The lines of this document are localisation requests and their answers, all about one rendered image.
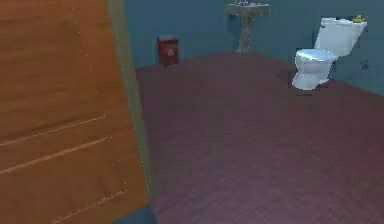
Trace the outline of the white toilet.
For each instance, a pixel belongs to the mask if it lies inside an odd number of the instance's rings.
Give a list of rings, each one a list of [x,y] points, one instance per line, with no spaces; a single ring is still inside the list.
[[[367,25],[366,21],[322,18],[314,47],[296,51],[297,72],[292,85],[300,90],[314,90],[328,82],[332,64],[352,52]]]

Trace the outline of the grey pedestal sink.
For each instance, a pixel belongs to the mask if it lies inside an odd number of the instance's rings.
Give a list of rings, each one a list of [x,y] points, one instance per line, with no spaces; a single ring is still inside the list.
[[[271,4],[262,0],[234,0],[225,6],[230,16],[241,18],[240,36],[237,53],[246,53],[250,49],[251,22],[256,16],[265,16],[271,12]]]

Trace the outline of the red bin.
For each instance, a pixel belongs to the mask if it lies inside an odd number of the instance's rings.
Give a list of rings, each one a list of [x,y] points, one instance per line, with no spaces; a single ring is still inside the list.
[[[178,38],[175,36],[159,36],[157,38],[159,62],[167,67],[177,64],[178,57]]]

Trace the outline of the brown wooden room door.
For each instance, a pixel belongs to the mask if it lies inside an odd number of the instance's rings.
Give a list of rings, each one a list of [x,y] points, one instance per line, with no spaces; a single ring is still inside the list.
[[[0,224],[157,224],[123,0],[0,0]]]

